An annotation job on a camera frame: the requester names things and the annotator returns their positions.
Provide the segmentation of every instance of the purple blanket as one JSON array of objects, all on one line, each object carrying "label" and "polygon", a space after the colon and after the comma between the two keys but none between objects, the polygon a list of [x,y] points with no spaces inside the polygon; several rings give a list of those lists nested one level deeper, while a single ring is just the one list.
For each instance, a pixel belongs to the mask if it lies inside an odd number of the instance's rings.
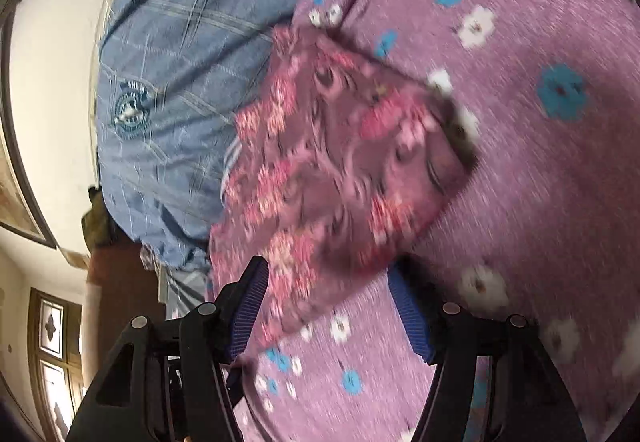
[{"label": "purple blanket", "polygon": [[[638,7],[301,0],[296,18],[461,105],[479,165],[414,250],[450,300],[540,321],[598,440],[640,390]],[[263,355],[255,371],[260,422],[298,442],[410,440],[431,375],[383,279]],[[476,435],[470,427],[465,439]]]}]

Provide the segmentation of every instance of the picture frame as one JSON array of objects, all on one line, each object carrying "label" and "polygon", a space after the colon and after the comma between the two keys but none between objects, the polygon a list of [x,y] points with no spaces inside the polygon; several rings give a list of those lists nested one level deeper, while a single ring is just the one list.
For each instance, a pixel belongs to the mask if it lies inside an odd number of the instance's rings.
[{"label": "picture frame", "polygon": [[50,248],[56,241],[29,185],[11,113],[9,56],[14,15],[0,28],[0,227]]}]

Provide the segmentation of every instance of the white wall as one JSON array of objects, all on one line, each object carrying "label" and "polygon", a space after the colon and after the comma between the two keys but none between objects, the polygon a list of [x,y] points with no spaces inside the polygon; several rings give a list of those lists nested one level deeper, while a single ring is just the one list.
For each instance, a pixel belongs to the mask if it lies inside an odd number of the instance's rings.
[{"label": "white wall", "polygon": [[90,73],[103,0],[22,0],[10,51],[18,148],[49,228],[86,252],[80,218],[95,184],[89,126]]},{"label": "white wall", "polygon": [[42,433],[31,393],[27,358],[27,317],[31,288],[20,268],[1,251],[0,287],[4,290],[4,303],[0,307],[0,372],[22,410]]}]

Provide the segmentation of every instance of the window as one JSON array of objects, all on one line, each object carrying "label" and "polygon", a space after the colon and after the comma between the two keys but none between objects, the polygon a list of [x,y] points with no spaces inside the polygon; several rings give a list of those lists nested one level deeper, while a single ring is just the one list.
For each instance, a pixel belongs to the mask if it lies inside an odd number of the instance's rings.
[{"label": "window", "polygon": [[31,289],[28,351],[33,399],[47,442],[63,442],[84,397],[75,303]]}]

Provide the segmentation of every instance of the pink floral cloth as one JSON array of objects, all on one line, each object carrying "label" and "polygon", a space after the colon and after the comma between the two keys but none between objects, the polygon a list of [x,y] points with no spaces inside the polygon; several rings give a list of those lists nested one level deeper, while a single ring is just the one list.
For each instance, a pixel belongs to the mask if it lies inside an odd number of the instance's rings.
[{"label": "pink floral cloth", "polygon": [[209,299],[253,255],[270,264],[248,354],[371,281],[466,179],[425,86],[313,28],[273,40],[262,99],[237,118],[242,151],[209,244]]}]

